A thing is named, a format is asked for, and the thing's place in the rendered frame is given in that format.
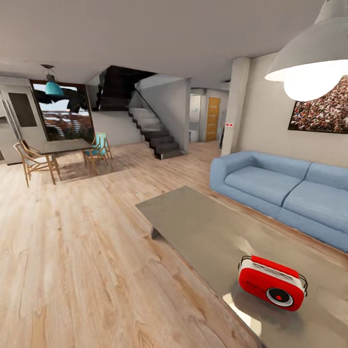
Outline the radio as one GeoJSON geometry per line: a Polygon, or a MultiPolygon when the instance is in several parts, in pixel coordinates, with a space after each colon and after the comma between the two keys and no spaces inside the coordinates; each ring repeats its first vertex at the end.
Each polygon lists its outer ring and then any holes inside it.
{"type": "Polygon", "coordinates": [[[296,311],[307,296],[297,271],[256,256],[238,264],[240,287],[287,311],[296,311]]]}

